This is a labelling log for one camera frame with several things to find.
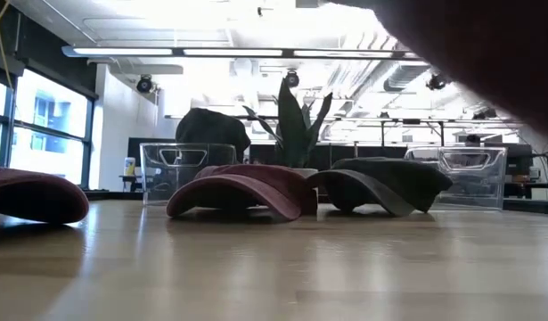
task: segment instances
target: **security camera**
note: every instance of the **security camera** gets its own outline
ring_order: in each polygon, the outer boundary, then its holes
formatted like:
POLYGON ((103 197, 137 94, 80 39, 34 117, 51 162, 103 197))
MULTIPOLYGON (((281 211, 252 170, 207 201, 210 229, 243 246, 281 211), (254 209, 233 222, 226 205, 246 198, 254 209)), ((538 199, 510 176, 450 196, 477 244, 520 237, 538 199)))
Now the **security camera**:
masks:
POLYGON ((151 75, 141 75, 137 82, 137 91, 141 94, 150 94, 155 90, 155 85, 151 80, 151 75))
POLYGON ((295 70, 288 71, 288 74, 285 76, 285 82, 289 88, 297 87, 299 85, 298 73, 295 70))
POLYGON ((441 90, 452 80, 442 73, 433 74, 430 80, 426 83, 429 90, 441 90))

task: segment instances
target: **plastic storage container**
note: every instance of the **plastic storage container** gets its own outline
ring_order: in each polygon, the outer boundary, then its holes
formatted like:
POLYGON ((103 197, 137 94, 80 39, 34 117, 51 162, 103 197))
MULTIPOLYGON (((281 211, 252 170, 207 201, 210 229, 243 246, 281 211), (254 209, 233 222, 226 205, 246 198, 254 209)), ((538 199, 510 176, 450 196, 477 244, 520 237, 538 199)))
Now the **plastic storage container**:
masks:
POLYGON ((173 193, 207 166, 231 165, 229 144, 141 144, 143 205, 166 205, 173 193))
POLYGON ((506 158, 505 147, 415 147, 405 155, 454 182, 436 198, 433 210, 502 210, 506 158))

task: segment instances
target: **desk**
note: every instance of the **desk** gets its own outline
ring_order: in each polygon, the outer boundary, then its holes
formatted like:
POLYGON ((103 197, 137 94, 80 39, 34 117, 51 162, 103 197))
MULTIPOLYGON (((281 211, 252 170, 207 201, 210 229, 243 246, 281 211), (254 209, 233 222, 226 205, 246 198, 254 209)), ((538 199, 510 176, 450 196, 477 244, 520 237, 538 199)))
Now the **desk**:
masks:
POLYGON ((92 202, 70 226, 0 216, 0 320, 548 320, 548 216, 320 210, 278 225, 140 201, 92 202))
POLYGON ((127 183, 131 183, 131 185, 129 186, 129 192, 135 192, 137 190, 138 185, 141 185, 141 187, 143 187, 142 183, 137 183, 137 180, 141 179, 141 176, 137 176, 137 175, 119 175, 119 177, 123 181, 123 192, 126 192, 127 183))

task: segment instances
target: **container handle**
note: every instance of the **container handle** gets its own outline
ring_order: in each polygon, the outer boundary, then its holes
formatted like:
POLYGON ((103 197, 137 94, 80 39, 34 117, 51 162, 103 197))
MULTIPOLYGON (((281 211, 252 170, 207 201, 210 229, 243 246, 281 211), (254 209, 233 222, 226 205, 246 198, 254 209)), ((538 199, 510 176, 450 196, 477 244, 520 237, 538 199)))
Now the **container handle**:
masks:
POLYGON ((487 167, 487 165, 491 161, 491 155, 487 152, 469 152, 469 153, 458 153, 458 152, 441 152, 441 155, 439 159, 442 160, 442 163, 444 163, 444 166, 446 166, 450 170, 483 170, 487 167), (478 165, 471 165, 469 167, 452 167, 450 166, 450 162, 447 160, 451 155, 474 155, 474 156, 486 156, 486 159, 478 165))
POLYGON ((168 149, 168 148, 159 149, 159 156, 160 156, 160 158, 162 159, 163 164, 165 164, 165 166, 170 167, 170 168, 197 168, 197 167, 199 167, 200 165, 202 165, 202 163, 206 160, 207 155, 208 155, 207 151, 201 151, 201 150, 193 150, 193 149, 168 149), (202 156, 202 158, 200 159, 200 162, 199 162, 198 164, 169 164, 169 163, 167 162, 167 159, 166 159, 165 156, 163 155, 163 152, 203 152, 204 155, 202 156))

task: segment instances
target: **potted plant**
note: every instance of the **potted plant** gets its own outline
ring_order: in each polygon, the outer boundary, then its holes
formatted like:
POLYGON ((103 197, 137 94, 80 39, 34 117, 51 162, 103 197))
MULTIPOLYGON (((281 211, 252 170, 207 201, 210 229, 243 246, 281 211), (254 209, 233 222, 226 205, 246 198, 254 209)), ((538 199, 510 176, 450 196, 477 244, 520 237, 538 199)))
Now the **potted plant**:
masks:
POLYGON ((309 154, 315 148, 319 138, 319 130, 329 109, 333 94, 323 98, 323 104, 317 118, 311 123, 311 104, 299 107, 298 100, 291 93, 285 78, 280 85, 280 93, 276 100, 278 109, 278 124, 275 132, 267 122, 251 108, 243 106, 250 119, 257 120, 264 130, 275 139, 275 154, 280 165, 297 169, 304 176, 311 175, 316 170, 304 169, 309 160, 309 154))

